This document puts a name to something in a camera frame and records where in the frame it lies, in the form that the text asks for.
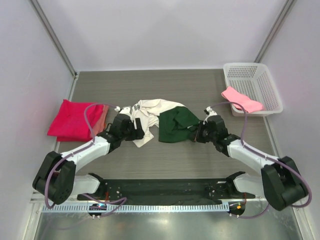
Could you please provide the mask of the white and green t shirt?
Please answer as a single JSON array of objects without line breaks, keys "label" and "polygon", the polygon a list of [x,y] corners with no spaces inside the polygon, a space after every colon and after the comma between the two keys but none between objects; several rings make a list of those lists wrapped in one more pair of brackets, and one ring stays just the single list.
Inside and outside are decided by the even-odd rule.
[{"label": "white and green t shirt", "polygon": [[199,118],[185,105],[165,99],[140,100],[131,108],[131,118],[140,119],[144,132],[142,139],[133,143],[141,148],[154,138],[150,132],[158,127],[158,141],[161,143],[178,143],[189,139],[199,125]]}]

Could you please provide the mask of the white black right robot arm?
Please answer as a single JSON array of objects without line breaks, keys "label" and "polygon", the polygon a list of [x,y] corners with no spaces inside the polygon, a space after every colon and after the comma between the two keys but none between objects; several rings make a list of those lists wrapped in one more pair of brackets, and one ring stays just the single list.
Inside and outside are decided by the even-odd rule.
[{"label": "white black right robot arm", "polygon": [[241,173],[228,182],[225,191],[231,198],[243,192],[261,196],[277,211],[295,207],[295,203],[303,198],[307,201],[302,207],[310,203],[310,187],[292,158],[277,158],[252,147],[241,136],[229,133],[220,115],[211,115],[200,121],[192,140],[212,143],[218,152],[244,163],[259,174],[259,177],[252,177]]}]

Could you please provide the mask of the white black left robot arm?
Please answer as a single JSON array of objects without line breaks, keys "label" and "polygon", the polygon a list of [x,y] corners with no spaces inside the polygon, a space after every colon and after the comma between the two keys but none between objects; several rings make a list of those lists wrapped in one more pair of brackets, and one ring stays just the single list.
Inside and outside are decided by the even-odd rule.
[{"label": "white black left robot arm", "polygon": [[55,205],[69,197],[78,200],[101,200],[108,191],[107,181],[94,173],[77,176],[76,173],[95,159],[121,146],[123,141],[143,139],[141,120],[119,113],[109,129],[98,133],[91,141],[64,153],[49,152],[39,168],[32,187]]}]

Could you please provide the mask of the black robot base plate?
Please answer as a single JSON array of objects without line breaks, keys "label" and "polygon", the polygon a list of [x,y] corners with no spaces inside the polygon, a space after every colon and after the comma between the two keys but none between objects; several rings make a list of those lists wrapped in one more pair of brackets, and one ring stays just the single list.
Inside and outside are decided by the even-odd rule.
[{"label": "black robot base plate", "polygon": [[170,197],[200,197],[208,200],[254,199],[256,196],[236,189],[230,177],[189,179],[104,179],[104,188],[97,195],[98,200],[115,201],[127,197],[128,201],[168,200]]}]

